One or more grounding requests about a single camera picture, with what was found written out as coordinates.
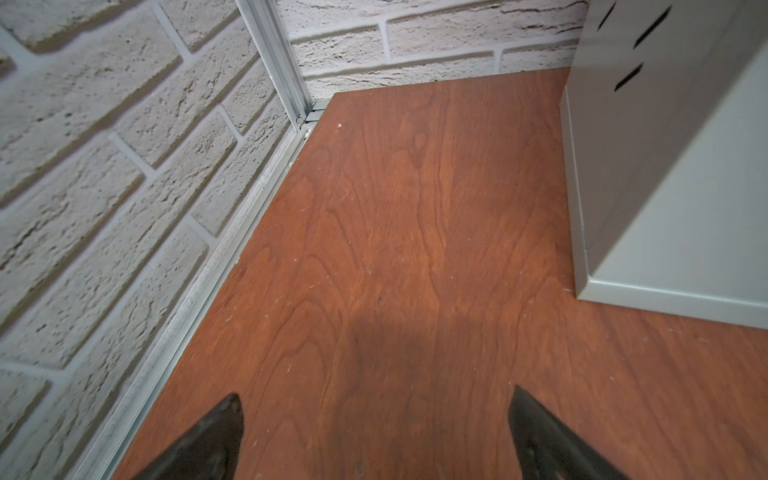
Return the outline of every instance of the white brick wall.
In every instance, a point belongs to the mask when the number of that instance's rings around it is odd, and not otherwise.
[[[0,476],[63,478],[289,122],[233,0],[0,27]]]
[[[277,0],[314,100],[567,67],[585,0]]]

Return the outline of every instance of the black pointed object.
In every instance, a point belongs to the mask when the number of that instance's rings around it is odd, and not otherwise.
[[[523,480],[629,480],[520,386],[509,428]]]
[[[224,397],[133,480],[232,480],[245,423],[240,397]]]

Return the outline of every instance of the white brick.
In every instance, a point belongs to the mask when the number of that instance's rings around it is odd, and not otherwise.
[[[392,56],[482,47],[530,38],[572,38],[584,24],[587,2],[521,0],[395,20],[387,25]]]
[[[0,452],[37,405],[47,384],[21,373],[0,372]]]
[[[10,55],[0,47],[0,77],[13,70],[13,60]]]
[[[17,322],[2,355],[63,368],[234,145],[221,116],[212,114],[40,309]]]
[[[238,19],[194,65],[176,72],[126,113],[118,133],[149,164],[159,165],[256,55]]]
[[[66,264],[140,179],[134,164],[99,135],[0,217],[0,325]]]
[[[114,403],[122,379],[165,322],[206,250],[186,226],[170,237],[149,275],[27,437],[5,478],[58,478]]]
[[[277,9],[288,36],[298,38],[350,20],[443,3],[445,0],[277,0]]]
[[[275,95],[275,87],[266,72],[264,63],[259,60],[221,104],[237,130],[244,134],[273,95]]]
[[[576,45],[562,45],[526,51],[504,51],[498,73],[570,67],[575,54]]]
[[[377,28],[294,43],[293,51],[304,75],[384,62],[382,36]]]
[[[459,60],[446,60],[426,65],[393,65],[389,70],[365,71],[336,77],[316,78],[306,83],[310,96],[328,99],[340,91],[365,88],[391,87],[424,83],[426,81],[453,80],[456,78],[481,77],[493,73],[493,57],[484,55]]]
[[[233,0],[161,0],[160,5],[191,51],[197,50],[237,13]]]
[[[179,59],[155,17],[142,8],[109,31],[84,39],[43,71],[4,84],[0,203]]]
[[[103,18],[119,13],[132,0],[3,0],[0,22],[34,51],[56,48]]]
[[[218,236],[235,206],[256,179],[289,125],[288,116],[274,98],[253,126],[248,138],[230,155],[206,187],[191,213],[212,235]]]

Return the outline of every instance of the black slot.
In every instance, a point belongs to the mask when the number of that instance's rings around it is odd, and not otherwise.
[[[616,6],[616,2],[614,2],[613,5],[611,5],[611,7],[608,9],[608,13],[605,14],[605,16],[603,17],[603,21],[600,22],[600,24],[598,25],[598,31],[600,31],[600,29],[603,28],[603,24],[605,23],[606,20],[608,20],[608,17],[611,15],[611,12],[614,10],[615,6]]]
[[[671,9],[672,9],[672,5],[668,6],[668,7],[667,7],[667,9],[666,9],[666,10],[664,10],[664,13],[662,13],[661,15],[659,15],[659,18],[657,18],[657,19],[656,19],[656,21],[655,21],[654,23],[650,24],[650,27],[648,27],[648,28],[647,28],[647,29],[646,29],[646,30],[643,32],[643,34],[642,34],[642,35],[640,35],[640,36],[637,38],[637,40],[636,40],[636,41],[635,41],[635,43],[634,43],[634,47],[632,47],[632,48],[637,48],[637,46],[638,46],[638,45],[639,45],[639,44],[640,44],[640,43],[641,43],[643,40],[645,40],[645,38],[646,38],[648,35],[650,35],[650,33],[651,33],[653,30],[656,30],[656,27],[657,27],[657,26],[659,26],[659,25],[661,25],[661,22],[663,22],[663,21],[664,21],[664,19],[667,17],[667,15],[669,15],[669,14],[670,14],[670,10],[671,10]]]
[[[614,91],[618,90],[619,88],[625,86],[629,80],[634,78],[635,75],[640,73],[640,69],[643,67],[643,64],[639,64],[637,68],[635,68],[633,71],[629,72],[629,75],[622,78],[620,82],[616,84],[616,88],[614,88]]]

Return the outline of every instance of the wooden tabletop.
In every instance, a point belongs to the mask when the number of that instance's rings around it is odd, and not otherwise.
[[[236,478],[520,478],[523,385],[632,478],[768,478],[768,332],[577,301],[550,70],[336,95],[157,399]]]

